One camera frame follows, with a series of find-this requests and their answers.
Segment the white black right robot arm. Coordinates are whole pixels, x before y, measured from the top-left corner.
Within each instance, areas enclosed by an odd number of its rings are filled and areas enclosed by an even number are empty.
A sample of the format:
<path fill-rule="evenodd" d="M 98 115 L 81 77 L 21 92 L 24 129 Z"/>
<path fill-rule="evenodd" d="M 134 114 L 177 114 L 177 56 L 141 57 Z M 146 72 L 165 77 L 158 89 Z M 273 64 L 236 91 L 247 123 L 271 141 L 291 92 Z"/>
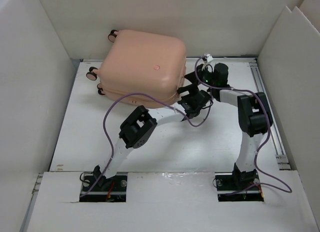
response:
<path fill-rule="evenodd" d="M 242 132 L 240 151 L 232 174 L 223 178 L 227 190 L 236 192 L 256 185 L 258 153 L 265 144 L 263 137 L 270 136 L 273 119 L 265 93 L 235 89 L 228 84 L 228 77 L 226 64 L 200 64 L 185 75 L 190 85 L 179 88 L 178 93 L 189 92 L 181 98 L 181 102 L 191 115 L 197 115 L 207 102 L 213 100 L 237 107 Z"/>

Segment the pink hard-shell suitcase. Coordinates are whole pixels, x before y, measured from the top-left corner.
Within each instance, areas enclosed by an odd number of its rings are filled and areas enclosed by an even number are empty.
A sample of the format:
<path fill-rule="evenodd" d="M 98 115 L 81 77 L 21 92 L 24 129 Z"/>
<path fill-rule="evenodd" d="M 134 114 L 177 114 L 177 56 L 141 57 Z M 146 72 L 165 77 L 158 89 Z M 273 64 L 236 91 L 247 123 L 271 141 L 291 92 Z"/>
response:
<path fill-rule="evenodd" d="M 113 43 L 99 68 L 90 67 L 86 77 L 99 79 L 98 93 L 111 100 L 160 108 L 172 105 L 184 84 L 187 50 L 178 38 L 134 30 L 111 30 Z"/>

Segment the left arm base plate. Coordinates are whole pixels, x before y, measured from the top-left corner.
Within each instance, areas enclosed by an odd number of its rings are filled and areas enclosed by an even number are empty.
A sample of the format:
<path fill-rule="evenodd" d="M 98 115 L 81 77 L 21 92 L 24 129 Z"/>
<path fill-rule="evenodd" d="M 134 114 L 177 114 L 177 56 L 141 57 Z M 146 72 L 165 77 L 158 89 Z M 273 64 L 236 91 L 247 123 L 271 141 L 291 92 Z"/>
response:
<path fill-rule="evenodd" d="M 80 175 L 82 182 L 79 195 L 80 202 L 126 202 L 128 174 L 118 173 L 111 178 L 111 182 L 107 182 L 102 188 L 96 184 L 94 188 L 87 193 L 95 182 L 95 177 L 90 173 L 82 173 Z"/>

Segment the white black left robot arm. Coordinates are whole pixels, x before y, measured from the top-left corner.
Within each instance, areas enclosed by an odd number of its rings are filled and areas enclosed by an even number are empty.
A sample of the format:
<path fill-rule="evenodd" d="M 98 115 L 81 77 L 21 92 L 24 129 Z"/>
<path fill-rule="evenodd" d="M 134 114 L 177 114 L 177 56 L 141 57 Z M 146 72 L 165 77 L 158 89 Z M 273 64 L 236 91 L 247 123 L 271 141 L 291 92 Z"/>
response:
<path fill-rule="evenodd" d="M 118 139 L 113 143 L 107 132 L 107 118 L 117 103 L 134 95 L 150 98 L 163 106 L 155 109 L 148 109 L 143 105 L 137 106 L 120 125 Z M 192 86 L 188 95 L 172 105 L 144 93 L 131 93 L 117 99 L 107 110 L 102 122 L 103 131 L 111 148 L 110 157 L 93 169 L 91 174 L 94 182 L 90 189 L 97 187 L 102 191 L 108 190 L 123 161 L 134 149 L 146 144 L 156 127 L 182 121 L 187 121 L 192 127 L 199 127 L 203 122 L 193 124 L 191 120 L 197 117 L 202 109 L 210 108 L 212 104 L 212 96 L 207 91 L 199 90 L 197 86 Z"/>

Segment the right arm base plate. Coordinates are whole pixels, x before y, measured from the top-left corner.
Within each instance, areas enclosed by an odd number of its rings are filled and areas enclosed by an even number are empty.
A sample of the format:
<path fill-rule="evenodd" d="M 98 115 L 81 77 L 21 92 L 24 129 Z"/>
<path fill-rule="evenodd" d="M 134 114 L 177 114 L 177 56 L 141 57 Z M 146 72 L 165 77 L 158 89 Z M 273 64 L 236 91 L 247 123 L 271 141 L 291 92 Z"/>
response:
<path fill-rule="evenodd" d="M 219 202 L 264 202 L 264 195 L 256 174 L 249 180 L 236 183 L 231 172 L 216 173 L 212 181 Z"/>

